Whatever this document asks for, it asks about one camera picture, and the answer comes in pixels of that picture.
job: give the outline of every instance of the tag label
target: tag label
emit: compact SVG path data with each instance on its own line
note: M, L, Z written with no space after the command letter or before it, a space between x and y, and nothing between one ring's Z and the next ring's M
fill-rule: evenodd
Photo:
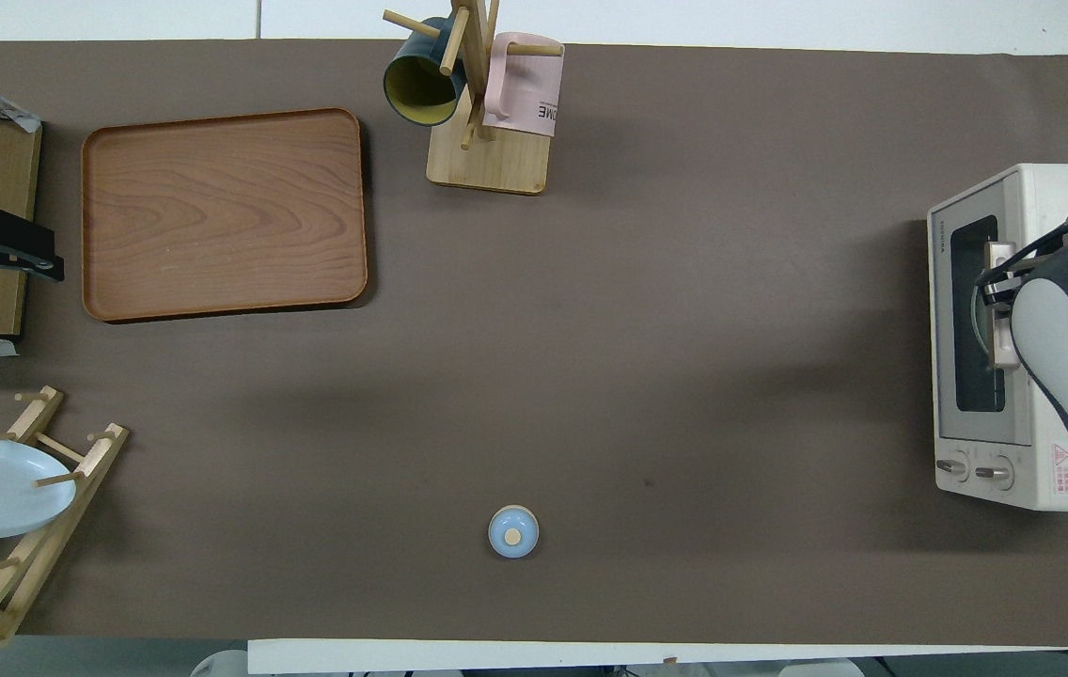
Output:
M1053 445L1053 492L1068 493L1068 451Z

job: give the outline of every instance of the dark green mug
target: dark green mug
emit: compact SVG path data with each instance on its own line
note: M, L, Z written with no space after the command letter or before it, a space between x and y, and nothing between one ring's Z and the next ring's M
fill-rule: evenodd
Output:
M433 17L422 22L438 29L438 37L412 31L383 72L383 95L406 121L433 127L455 113L467 73L461 59L455 60L450 77L438 72L455 21Z

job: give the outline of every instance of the brown tray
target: brown tray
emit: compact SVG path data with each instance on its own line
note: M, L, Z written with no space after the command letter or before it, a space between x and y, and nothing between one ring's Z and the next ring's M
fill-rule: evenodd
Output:
M91 316L345 303L365 286L361 145L349 111L112 127L82 143Z

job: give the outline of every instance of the wooden dish rack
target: wooden dish rack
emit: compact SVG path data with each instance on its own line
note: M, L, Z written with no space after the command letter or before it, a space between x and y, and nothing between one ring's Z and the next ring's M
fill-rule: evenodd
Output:
M128 429L109 424L104 431L88 435L91 448L85 454L79 454L53 440L45 430L64 398L64 393L50 389L49 385L36 393L18 394L15 399L28 403L28 406L9 431L0 435L4 440L48 451L66 463L67 468L74 468L69 472L69 479L77 482L75 500L65 510L45 526L18 536L14 548L5 555L0 548L0 648L17 633L19 623L23 621L28 610L32 608L62 548L69 540L70 534L74 534L75 526L91 504L100 482L107 476L116 454L129 438Z

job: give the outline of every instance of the small blue container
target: small blue container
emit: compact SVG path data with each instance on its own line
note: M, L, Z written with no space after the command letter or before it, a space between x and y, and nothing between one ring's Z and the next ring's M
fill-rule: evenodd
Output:
M508 558L530 554L538 544L538 520L523 506L504 506L491 516L488 542L497 554Z

